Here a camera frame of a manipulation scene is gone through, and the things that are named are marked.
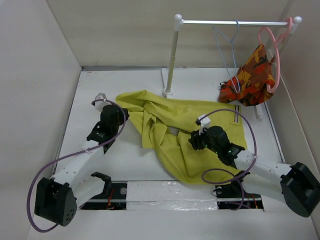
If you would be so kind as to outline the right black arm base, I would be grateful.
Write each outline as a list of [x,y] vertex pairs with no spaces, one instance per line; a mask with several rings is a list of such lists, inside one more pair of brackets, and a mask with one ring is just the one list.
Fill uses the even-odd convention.
[[215,186],[211,194],[216,197],[219,210],[264,209],[262,197],[247,192],[242,195],[241,187],[237,182]]

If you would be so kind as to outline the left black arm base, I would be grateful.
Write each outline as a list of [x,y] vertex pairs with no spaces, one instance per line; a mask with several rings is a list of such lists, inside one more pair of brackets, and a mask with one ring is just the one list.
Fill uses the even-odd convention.
[[127,181],[112,181],[112,178],[100,172],[91,174],[103,188],[95,193],[89,200],[79,206],[81,210],[126,210],[127,209]]

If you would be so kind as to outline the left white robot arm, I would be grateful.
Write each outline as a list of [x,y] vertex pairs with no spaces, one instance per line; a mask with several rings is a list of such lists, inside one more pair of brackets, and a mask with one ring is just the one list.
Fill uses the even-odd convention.
[[115,104],[102,108],[100,120],[79,153],[52,177],[43,177],[36,187],[34,214],[55,225],[67,226],[78,207],[93,197],[107,198],[112,193],[112,178],[100,165],[116,138],[123,131],[129,112]]

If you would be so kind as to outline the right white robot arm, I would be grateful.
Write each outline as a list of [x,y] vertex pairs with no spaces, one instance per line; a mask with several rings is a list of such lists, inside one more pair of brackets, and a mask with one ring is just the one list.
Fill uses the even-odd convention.
[[308,218],[320,203],[320,182],[303,163],[294,165],[265,161],[244,147],[231,143],[220,126],[192,131],[188,140],[194,150],[205,148],[217,154],[226,166],[240,170],[231,191],[237,197],[258,194],[285,203]]

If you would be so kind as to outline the yellow trousers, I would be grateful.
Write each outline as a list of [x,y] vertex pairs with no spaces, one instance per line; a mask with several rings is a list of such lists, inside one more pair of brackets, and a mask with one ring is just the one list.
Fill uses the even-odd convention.
[[127,92],[116,97],[116,103],[129,112],[129,119],[142,138],[142,146],[154,149],[164,168],[185,184],[203,184],[231,179],[239,170],[223,164],[205,148],[194,150],[190,133],[198,130],[199,116],[210,114],[211,125],[220,126],[228,139],[247,147],[243,122],[235,114],[236,106],[212,101],[180,100],[157,96],[147,90]]

